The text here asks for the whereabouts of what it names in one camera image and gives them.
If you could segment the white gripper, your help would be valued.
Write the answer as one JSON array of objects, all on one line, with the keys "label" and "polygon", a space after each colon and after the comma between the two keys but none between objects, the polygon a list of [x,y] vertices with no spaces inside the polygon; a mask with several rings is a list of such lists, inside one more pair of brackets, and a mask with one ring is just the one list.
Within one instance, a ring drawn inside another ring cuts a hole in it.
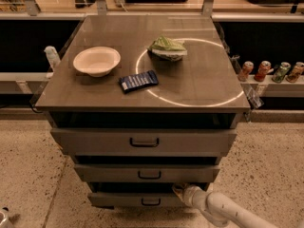
[{"label": "white gripper", "polygon": [[175,195],[187,206],[193,208],[205,208],[209,193],[196,185],[189,183],[174,183],[172,190]]}]

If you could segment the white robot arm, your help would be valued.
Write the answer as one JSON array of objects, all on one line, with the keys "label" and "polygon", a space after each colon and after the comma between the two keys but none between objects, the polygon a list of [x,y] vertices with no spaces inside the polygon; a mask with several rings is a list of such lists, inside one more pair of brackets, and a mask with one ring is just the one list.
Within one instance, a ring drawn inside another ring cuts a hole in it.
[{"label": "white robot arm", "polygon": [[199,210],[214,226],[224,228],[232,221],[239,228],[278,228],[220,192],[207,192],[189,183],[175,183],[172,189],[186,206]]}]

